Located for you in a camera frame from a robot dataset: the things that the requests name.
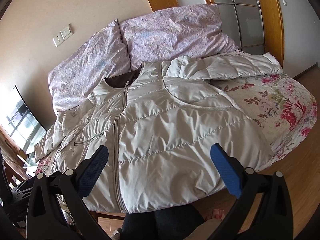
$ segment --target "jeans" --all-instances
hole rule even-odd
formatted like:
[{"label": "jeans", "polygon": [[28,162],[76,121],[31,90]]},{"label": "jeans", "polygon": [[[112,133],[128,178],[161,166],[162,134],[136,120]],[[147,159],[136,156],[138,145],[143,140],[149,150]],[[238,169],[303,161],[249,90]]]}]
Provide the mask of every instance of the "jeans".
[{"label": "jeans", "polygon": [[126,214],[120,240],[183,240],[205,220],[190,204]]}]

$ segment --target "jacket's left sleeve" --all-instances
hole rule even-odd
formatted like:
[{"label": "jacket's left sleeve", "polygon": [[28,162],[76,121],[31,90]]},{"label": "jacket's left sleeve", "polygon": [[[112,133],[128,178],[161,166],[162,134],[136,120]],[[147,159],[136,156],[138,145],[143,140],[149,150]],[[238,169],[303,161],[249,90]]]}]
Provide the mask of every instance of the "jacket's left sleeve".
[{"label": "jacket's left sleeve", "polygon": [[164,77],[229,80],[282,72],[281,65],[270,53],[255,56],[211,56],[203,59],[182,56],[171,62]]}]

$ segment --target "television screen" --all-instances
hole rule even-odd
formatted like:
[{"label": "television screen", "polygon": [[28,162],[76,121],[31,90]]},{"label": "television screen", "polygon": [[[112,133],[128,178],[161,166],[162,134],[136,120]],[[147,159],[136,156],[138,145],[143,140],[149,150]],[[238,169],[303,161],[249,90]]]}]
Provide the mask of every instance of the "television screen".
[{"label": "television screen", "polygon": [[34,145],[40,141],[46,130],[28,109],[16,86],[11,91],[5,108],[0,119],[3,128],[28,155],[26,165],[37,166],[34,162]]}]

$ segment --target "blue gripper pad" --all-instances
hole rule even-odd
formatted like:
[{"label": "blue gripper pad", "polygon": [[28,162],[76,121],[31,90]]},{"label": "blue gripper pad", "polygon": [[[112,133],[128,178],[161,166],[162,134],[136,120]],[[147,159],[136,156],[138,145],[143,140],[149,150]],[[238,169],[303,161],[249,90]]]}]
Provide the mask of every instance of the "blue gripper pad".
[{"label": "blue gripper pad", "polygon": [[87,197],[96,184],[109,158],[108,148],[101,145],[90,159],[83,160],[76,168],[77,192],[80,198]]},{"label": "blue gripper pad", "polygon": [[229,193],[236,196],[238,199],[242,193],[241,178],[229,162],[230,157],[222,149],[219,143],[212,145],[210,157],[223,182],[226,184]]}]

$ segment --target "bed sheet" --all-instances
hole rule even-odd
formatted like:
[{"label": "bed sheet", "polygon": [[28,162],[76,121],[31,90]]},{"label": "bed sheet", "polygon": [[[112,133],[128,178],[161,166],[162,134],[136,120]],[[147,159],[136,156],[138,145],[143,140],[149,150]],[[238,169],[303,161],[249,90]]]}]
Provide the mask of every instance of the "bed sheet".
[{"label": "bed sheet", "polygon": [[262,169],[295,149],[317,120],[314,96],[285,73],[210,84],[233,98],[266,136],[275,155]]}]

